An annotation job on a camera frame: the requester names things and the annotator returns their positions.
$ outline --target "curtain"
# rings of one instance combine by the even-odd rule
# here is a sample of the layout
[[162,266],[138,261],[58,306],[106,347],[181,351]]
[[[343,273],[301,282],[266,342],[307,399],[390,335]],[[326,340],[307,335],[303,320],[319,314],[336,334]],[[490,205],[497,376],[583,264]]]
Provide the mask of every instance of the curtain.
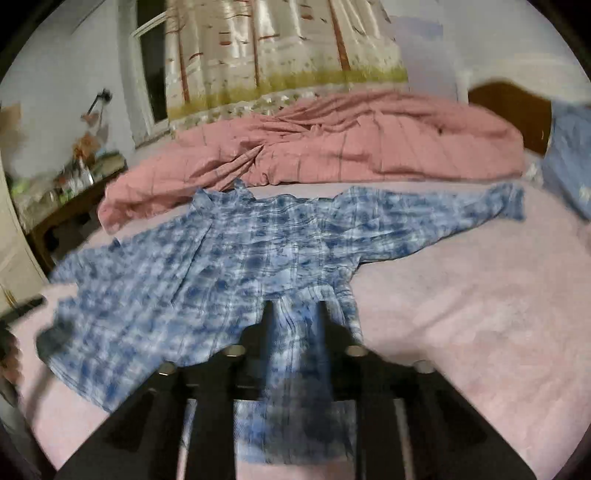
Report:
[[407,87],[379,0],[168,0],[172,129],[362,85]]

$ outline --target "shirt collar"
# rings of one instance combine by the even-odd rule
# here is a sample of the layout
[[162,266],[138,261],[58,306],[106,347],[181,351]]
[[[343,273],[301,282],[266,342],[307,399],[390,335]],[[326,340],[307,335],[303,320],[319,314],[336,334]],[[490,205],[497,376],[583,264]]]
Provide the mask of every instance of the shirt collar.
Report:
[[233,209],[237,205],[249,203],[255,196],[240,179],[234,180],[234,189],[229,192],[197,189],[191,201],[191,210],[210,216],[217,210]]

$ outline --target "pink blanket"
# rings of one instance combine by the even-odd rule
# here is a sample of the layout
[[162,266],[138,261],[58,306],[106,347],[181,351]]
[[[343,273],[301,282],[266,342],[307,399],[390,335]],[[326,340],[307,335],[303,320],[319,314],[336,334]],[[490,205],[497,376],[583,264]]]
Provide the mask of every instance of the pink blanket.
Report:
[[195,127],[106,189],[99,219],[115,232],[224,190],[288,182],[493,180],[521,174],[521,134],[474,106],[396,90],[301,100],[275,116]]

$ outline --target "metal bolt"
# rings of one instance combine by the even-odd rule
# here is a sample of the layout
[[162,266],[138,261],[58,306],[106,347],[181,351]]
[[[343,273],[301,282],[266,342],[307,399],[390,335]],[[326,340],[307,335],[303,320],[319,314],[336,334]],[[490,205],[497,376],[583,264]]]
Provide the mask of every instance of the metal bolt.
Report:
[[429,360],[414,362],[413,367],[420,374],[432,374],[435,371],[435,367]]
[[365,356],[368,354],[368,351],[361,345],[349,345],[345,349],[345,353],[349,356]]
[[246,353],[246,349],[242,345],[229,345],[223,352],[226,356],[242,356]]
[[160,375],[164,375],[165,377],[168,375],[172,375],[177,369],[177,366],[172,363],[172,362],[164,362],[162,365],[160,365],[160,368],[158,369],[158,373]]

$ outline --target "blue plaid shirt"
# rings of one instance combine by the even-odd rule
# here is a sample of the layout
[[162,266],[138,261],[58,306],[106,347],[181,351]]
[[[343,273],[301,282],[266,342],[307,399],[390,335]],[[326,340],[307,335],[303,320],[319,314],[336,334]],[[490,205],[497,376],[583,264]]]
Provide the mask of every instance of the blue plaid shirt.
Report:
[[494,217],[522,219],[523,190],[400,194],[355,186],[333,199],[256,200],[198,190],[191,208],[150,231],[69,255],[53,282],[77,283],[40,357],[70,388],[112,411],[165,360],[203,362],[260,320],[277,318],[267,389],[236,403],[236,452],[251,462],[310,463],[352,453],[354,409],[332,403],[318,322],[309,307],[361,339],[349,281],[360,263],[410,255]]

